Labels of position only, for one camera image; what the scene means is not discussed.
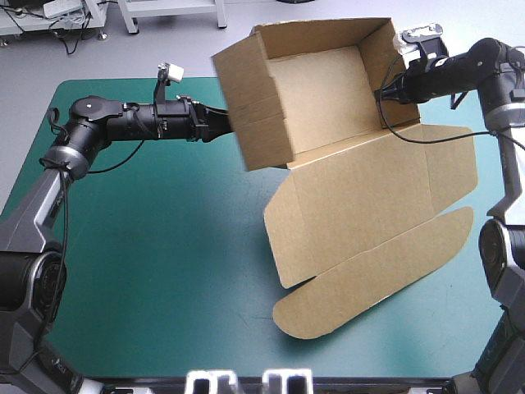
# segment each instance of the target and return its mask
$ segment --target open cardboard box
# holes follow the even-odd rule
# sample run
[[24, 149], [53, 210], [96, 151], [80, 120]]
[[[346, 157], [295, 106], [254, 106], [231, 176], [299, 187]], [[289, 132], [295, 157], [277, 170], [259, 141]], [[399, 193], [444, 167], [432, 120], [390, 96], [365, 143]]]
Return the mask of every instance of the open cardboard box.
[[[477, 184], [473, 140], [409, 144], [381, 127], [373, 91], [397, 55], [389, 18], [256, 26], [213, 58], [248, 170], [290, 169], [264, 219], [293, 337], [332, 332], [451, 259], [473, 212], [440, 212]], [[401, 72], [402, 62], [394, 69]], [[383, 105], [399, 133], [467, 132]]]

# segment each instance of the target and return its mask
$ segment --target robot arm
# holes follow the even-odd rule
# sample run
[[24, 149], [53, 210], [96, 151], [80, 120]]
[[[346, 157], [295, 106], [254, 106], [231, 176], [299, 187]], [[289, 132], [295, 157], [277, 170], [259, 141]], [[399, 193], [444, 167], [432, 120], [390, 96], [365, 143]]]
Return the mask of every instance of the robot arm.
[[69, 120], [42, 159], [46, 167], [18, 208], [0, 223], [0, 377], [28, 394], [100, 394], [103, 385], [72, 369], [43, 339], [51, 330], [66, 282], [63, 246], [53, 225], [67, 189], [98, 153], [120, 140], [202, 140], [231, 132], [227, 113], [190, 97], [166, 100], [178, 81], [159, 66], [153, 104], [89, 96], [73, 103]]
[[516, 48], [482, 39], [449, 57], [439, 25], [406, 30], [400, 42], [420, 58], [382, 90], [378, 100], [424, 103], [477, 90], [487, 130], [498, 138], [504, 198], [489, 211], [479, 247], [492, 296], [504, 315], [473, 373], [454, 379], [452, 392], [522, 393], [525, 385], [525, 58]]

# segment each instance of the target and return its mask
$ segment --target brown cardboard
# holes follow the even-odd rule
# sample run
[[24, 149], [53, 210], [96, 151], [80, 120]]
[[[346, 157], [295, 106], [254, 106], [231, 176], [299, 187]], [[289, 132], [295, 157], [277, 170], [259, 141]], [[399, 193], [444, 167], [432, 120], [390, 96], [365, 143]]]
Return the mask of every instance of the brown cardboard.
[[357, 254], [277, 302], [276, 324], [302, 339], [334, 331], [452, 259], [472, 221], [472, 209], [461, 208]]
[[[388, 18], [256, 26], [213, 58], [247, 169], [291, 170], [264, 220], [281, 284], [311, 279], [274, 309], [294, 337], [327, 334], [438, 269], [472, 226], [467, 208], [440, 216], [477, 184], [472, 139], [408, 144], [381, 128], [373, 91], [394, 32]], [[468, 131], [384, 108], [409, 138]]]

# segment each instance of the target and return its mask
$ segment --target desk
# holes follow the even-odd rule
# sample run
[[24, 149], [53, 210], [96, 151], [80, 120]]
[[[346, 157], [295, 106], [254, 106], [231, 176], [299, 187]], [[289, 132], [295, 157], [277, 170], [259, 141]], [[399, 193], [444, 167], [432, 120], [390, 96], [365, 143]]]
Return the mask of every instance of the desk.
[[[58, 87], [51, 105], [65, 121], [79, 97], [147, 103], [154, 84], [70, 80]], [[213, 78], [187, 78], [169, 92], [224, 105]], [[455, 112], [447, 98], [421, 111], [426, 123], [483, 129], [475, 94]], [[44, 122], [6, 213], [42, 171], [38, 158], [52, 141]], [[475, 208], [463, 250], [333, 334], [302, 341], [272, 321], [272, 307], [287, 291], [279, 285], [263, 210], [286, 171], [245, 172], [233, 135], [211, 144], [148, 142], [124, 167], [87, 176], [71, 188], [68, 279], [49, 339], [92, 376], [183, 376], [189, 369], [260, 376], [280, 367], [309, 367], [316, 376], [334, 377], [470, 370], [500, 317], [477, 252], [485, 212], [503, 195], [498, 149], [489, 137], [476, 144], [479, 186], [453, 206]], [[114, 143], [94, 168], [120, 161], [134, 146]]]

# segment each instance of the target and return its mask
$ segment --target green table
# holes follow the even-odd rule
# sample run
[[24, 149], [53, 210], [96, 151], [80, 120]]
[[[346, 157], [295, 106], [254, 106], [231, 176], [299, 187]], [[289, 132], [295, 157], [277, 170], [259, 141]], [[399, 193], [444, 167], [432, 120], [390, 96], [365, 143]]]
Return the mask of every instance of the green table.
[[[70, 80], [51, 105], [67, 114], [88, 94], [151, 102], [155, 80]], [[223, 106], [217, 81], [187, 78], [170, 94]], [[482, 130], [475, 95], [422, 106], [426, 123]], [[42, 168], [52, 143], [43, 123], [2, 217]], [[124, 158], [115, 143], [94, 167]], [[183, 376], [189, 369], [310, 367], [316, 376], [448, 376], [477, 361], [497, 319], [477, 253], [485, 211], [503, 194], [496, 141], [477, 140], [480, 185], [458, 205], [476, 210], [463, 250], [425, 277], [314, 341], [286, 336], [272, 307], [279, 285], [263, 210], [285, 170], [245, 172], [235, 137], [211, 144], [149, 142], [124, 167], [71, 189], [68, 282], [55, 347], [82, 373]]]

